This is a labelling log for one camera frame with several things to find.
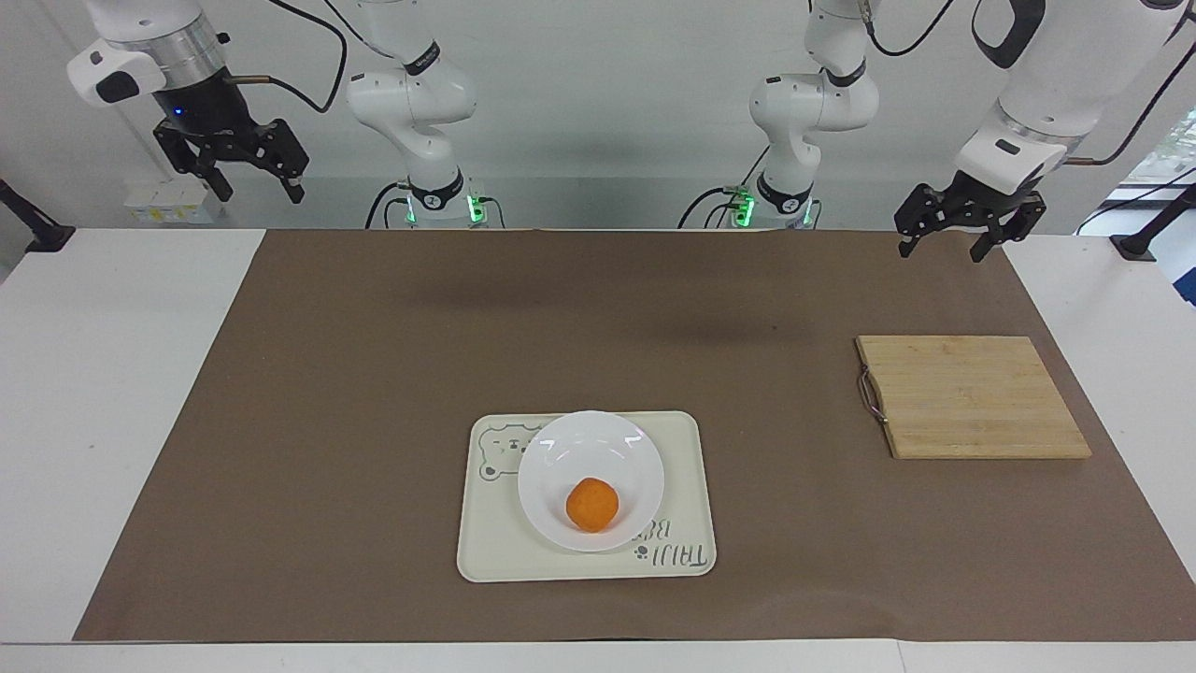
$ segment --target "brown tabletop mat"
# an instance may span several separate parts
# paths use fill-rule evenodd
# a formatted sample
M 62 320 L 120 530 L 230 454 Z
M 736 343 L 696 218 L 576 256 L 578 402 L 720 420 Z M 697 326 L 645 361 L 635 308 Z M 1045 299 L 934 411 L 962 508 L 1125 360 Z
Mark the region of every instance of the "brown tabletop mat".
M 1196 588 L 1008 261 L 946 233 L 270 231 L 77 640 L 1196 640 Z M 897 461 L 859 334 L 1025 334 L 1087 461 Z M 700 579 L 470 585 L 488 414 L 684 410 Z

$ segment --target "orange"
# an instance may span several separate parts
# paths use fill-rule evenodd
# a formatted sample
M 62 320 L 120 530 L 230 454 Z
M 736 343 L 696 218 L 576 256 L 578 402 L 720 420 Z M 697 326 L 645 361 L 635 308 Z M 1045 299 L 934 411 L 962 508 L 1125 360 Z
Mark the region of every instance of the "orange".
M 602 479 L 586 477 L 565 501 L 569 519 L 586 533 L 599 533 L 618 514 L 618 494 Z

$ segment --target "window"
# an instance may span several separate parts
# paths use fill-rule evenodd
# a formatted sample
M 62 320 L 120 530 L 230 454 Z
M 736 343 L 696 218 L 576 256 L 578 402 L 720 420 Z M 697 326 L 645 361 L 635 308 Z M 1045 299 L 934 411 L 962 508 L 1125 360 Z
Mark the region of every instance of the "window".
M 1137 164 L 1122 184 L 1127 186 L 1163 184 L 1194 166 L 1196 166 L 1196 109 L 1179 120 L 1163 142 Z M 1196 182 L 1196 173 L 1180 179 L 1177 184 L 1192 182 Z

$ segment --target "white table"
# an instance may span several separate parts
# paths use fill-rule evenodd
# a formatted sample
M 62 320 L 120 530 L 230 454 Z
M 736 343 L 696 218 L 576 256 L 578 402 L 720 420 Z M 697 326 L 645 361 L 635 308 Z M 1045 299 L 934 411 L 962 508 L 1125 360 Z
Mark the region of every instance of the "white table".
M 0 285 L 0 671 L 1196 669 L 1196 642 L 67 644 L 262 234 L 84 230 Z M 1196 574 L 1196 311 L 1104 239 L 1007 249 Z

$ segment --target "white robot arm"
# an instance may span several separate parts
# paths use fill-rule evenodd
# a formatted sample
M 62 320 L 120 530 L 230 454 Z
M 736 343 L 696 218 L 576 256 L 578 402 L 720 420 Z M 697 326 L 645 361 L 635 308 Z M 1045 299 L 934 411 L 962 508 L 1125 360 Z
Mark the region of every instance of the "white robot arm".
M 298 203 L 309 158 L 287 122 L 258 124 L 218 35 L 196 0 L 86 0 L 100 38 L 67 65 L 79 96 L 104 106 L 153 94 L 166 118 L 154 137 L 178 172 L 232 196 L 216 161 L 243 161 L 276 176 Z
M 819 73 L 770 77 L 752 92 L 751 116 L 768 135 L 769 153 L 751 184 L 755 208 L 744 225 L 797 226 L 822 161 L 806 134 L 862 128 L 877 114 L 880 96 L 866 72 L 868 36 L 856 0 L 814 0 L 805 44 Z
M 350 78 L 348 102 L 358 121 L 402 152 L 411 185 L 410 212 L 421 226 L 470 226 L 477 220 L 468 181 L 452 142 L 434 128 L 471 117 L 474 81 L 445 59 L 417 0 L 360 0 L 371 45 L 403 69 Z
M 1189 0 L 981 0 L 1008 4 L 1013 22 L 997 44 L 972 33 L 1009 80 L 980 129 L 956 155 L 956 177 L 936 191 L 919 184 L 897 210 L 902 256 L 948 226 L 984 227 L 980 261 L 1021 240 L 1046 207 L 1035 186 L 1096 127 L 1105 105 L 1153 59 L 1184 19 Z M 1013 213 L 1006 221 L 1001 218 Z

